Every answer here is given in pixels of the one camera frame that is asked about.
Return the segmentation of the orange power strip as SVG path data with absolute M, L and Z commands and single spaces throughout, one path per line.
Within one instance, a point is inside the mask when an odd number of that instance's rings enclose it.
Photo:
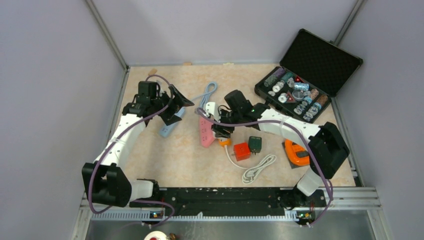
M 224 148 L 232 144 L 230 138 L 219 138 L 218 143 L 221 147 L 224 147 Z

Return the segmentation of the pink triangular power strip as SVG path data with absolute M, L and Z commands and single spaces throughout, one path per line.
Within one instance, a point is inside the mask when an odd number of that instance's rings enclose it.
M 200 144 L 204 148 L 208 148 L 215 141 L 212 125 L 213 124 L 211 122 L 207 121 L 203 117 L 199 118 L 199 139 Z

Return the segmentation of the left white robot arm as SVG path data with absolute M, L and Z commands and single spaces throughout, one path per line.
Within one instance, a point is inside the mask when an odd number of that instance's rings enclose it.
M 149 121 L 159 116 L 167 125 L 181 121 L 177 112 L 194 103 L 169 84 L 161 89 L 154 81 L 141 81 L 133 100 L 122 110 L 118 126 L 105 149 L 93 161 L 81 169 L 86 197 L 90 205 L 125 207 L 141 199 L 147 206 L 160 202 L 160 193 L 153 180 L 130 181 L 124 173 L 125 165 L 139 135 Z

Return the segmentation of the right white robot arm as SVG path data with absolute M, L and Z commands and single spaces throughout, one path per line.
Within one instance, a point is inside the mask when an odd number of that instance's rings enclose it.
M 280 136 L 303 147 L 310 160 L 308 170 L 293 192 L 293 200 L 299 206 L 307 206 L 321 185 L 328 191 L 331 189 L 329 181 L 350 154 L 335 124 L 307 123 L 282 114 L 268 104 L 252 104 L 240 90 L 231 91 L 224 100 L 227 103 L 224 109 L 220 109 L 215 102 L 208 102 L 198 110 L 202 117 L 212 123 L 215 137 L 229 138 L 236 127 L 248 127 Z

